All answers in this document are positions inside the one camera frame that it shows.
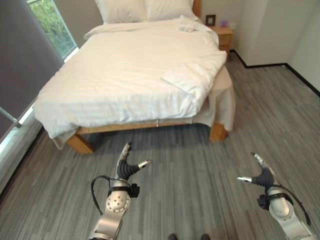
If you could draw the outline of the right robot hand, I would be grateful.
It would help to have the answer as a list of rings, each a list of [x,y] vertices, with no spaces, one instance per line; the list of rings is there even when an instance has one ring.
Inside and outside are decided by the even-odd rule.
[[[261,173],[257,176],[239,176],[236,179],[245,183],[251,183],[254,185],[258,185],[264,188],[270,188],[272,185],[275,184],[275,177],[273,174],[272,169],[265,163],[263,158],[258,155],[256,152],[250,153],[254,159],[258,162],[260,166]]]

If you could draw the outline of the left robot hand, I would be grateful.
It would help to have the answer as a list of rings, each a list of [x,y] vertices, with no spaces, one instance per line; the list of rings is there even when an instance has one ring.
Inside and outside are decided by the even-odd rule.
[[[132,149],[132,142],[129,141],[123,147],[123,150],[117,162],[117,166],[116,166],[117,179],[128,181],[132,175],[134,175],[135,173],[137,173],[138,171],[140,171],[141,169],[145,168],[146,166],[152,163],[152,160],[149,159],[149,160],[142,161],[139,164],[129,164],[127,160],[129,156],[129,151],[131,149]]]

